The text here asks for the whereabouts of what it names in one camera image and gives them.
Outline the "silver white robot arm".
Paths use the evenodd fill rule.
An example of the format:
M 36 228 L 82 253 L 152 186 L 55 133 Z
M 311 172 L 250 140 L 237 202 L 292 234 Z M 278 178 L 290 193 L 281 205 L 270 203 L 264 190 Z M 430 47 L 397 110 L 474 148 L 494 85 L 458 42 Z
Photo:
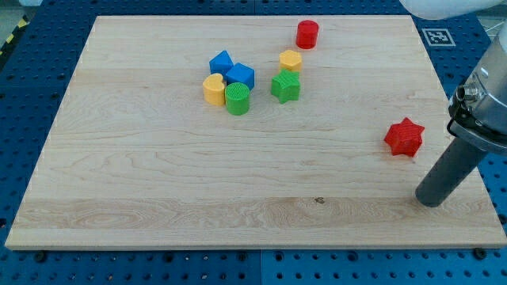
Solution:
M 416 17 L 442 20 L 488 9 L 498 0 L 401 0 Z M 449 131 L 486 152 L 506 154 L 506 28 L 487 48 L 449 107 Z

